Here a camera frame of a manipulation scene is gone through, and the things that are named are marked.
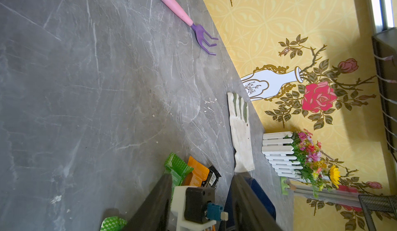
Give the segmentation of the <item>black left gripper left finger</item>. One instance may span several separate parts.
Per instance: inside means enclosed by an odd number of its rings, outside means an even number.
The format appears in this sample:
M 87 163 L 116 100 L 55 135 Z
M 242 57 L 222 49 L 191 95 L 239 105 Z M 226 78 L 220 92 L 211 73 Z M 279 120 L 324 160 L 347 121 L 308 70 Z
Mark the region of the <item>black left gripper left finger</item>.
M 123 227 L 124 231 L 166 231 L 172 197 L 172 176 L 164 174 Z

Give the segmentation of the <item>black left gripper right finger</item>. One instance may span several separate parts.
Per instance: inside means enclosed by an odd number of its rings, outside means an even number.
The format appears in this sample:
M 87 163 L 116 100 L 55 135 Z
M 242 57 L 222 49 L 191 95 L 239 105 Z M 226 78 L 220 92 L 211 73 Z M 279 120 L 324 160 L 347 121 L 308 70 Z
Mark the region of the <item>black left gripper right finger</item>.
M 236 231 L 281 230 L 243 176 L 235 175 L 233 177 L 231 193 Z

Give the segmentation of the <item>dark blue storage box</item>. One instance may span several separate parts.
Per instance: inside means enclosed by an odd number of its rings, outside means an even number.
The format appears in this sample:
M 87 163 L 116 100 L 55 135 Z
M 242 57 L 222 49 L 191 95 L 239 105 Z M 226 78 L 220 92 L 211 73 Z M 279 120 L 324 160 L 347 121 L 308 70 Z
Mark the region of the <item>dark blue storage box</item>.
M 266 195 L 259 183 L 252 177 L 244 177 L 247 184 L 250 186 L 254 194 L 259 198 L 261 203 L 264 205 L 269 214 L 276 220 L 276 209 L 269 197 Z M 233 219 L 233 201 L 232 201 L 232 189 L 229 189 L 227 199 L 224 206 L 224 211 L 228 213 L 228 220 L 221 222 L 219 226 L 220 231 L 234 231 L 235 223 Z

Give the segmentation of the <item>green cookie packet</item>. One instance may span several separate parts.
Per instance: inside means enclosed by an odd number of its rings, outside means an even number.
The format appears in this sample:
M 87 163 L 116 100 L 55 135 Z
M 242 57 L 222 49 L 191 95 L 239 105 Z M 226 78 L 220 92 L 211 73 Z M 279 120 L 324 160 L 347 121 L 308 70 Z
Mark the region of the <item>green cookie packet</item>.
M 126 220 L 119 217 L 108 217 L 103 220 L 100 231 L 121 231 L 127 223 Z
M 165 174 L 172 176 L 172 194 L 177 186 L 181 186 L 186 177 L 193 172 L 194 168 L 189 166 L 177 154 L 171 152 L 164 163 Z

